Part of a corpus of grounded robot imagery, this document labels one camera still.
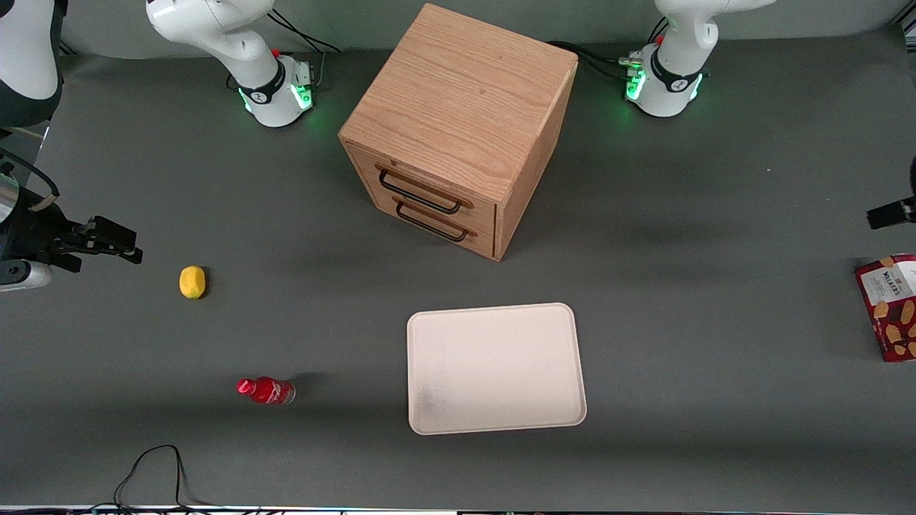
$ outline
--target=gray table surface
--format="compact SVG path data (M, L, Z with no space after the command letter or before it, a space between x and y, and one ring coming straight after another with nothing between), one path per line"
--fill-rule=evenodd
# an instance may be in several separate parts
M583 67L498 264L377 212L352 170L336 132L386 56L330 56L280 130L215 60L74 63L38 165L146 259L0 296L0 504L107 500L172 443L222 504L916 512L916 365L881 361L852 275L916 251L865 221L916 151L899 32L724 42L668 120ZM204 301L179 295L190 264ZM414 312L547 301L576 313L582 425L410 430ZM255 374L299 396L239 397ZM172 467L126 500L168 504Z

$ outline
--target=drawer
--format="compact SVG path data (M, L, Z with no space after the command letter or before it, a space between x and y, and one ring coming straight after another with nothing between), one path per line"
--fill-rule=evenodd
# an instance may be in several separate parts
M374 199L392 194L438 218L474 229L492 233L496 225L496 206L467 194L447 192L446 188L429 184L417 178L403 166L389 159L374 156L360 148L349 148L363 183L371 190Z
M400 197L389 194L376 197L378 209L402 222L413 225L420 230L451 241L459 247L464 247L485 258L493 258L493 229L476 230L471 227L458 225L454 220L446 219L437 212L431 212L421 205Z

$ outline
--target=wooden top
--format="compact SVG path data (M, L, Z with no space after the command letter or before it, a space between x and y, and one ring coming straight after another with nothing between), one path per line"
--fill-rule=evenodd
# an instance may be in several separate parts
M426 4L340 136L499 203L576 63Z

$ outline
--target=bottle cap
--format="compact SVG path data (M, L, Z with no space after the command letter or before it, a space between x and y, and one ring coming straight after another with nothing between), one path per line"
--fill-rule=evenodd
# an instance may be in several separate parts
M235 385L235 389L242 395L251 395L255 392L255 381L253 379L242 379Z

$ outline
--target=red box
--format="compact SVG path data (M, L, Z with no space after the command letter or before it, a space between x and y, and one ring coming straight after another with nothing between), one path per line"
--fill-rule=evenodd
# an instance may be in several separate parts
M856 268L856 280L884 360L916 359L916 257L895 254Z

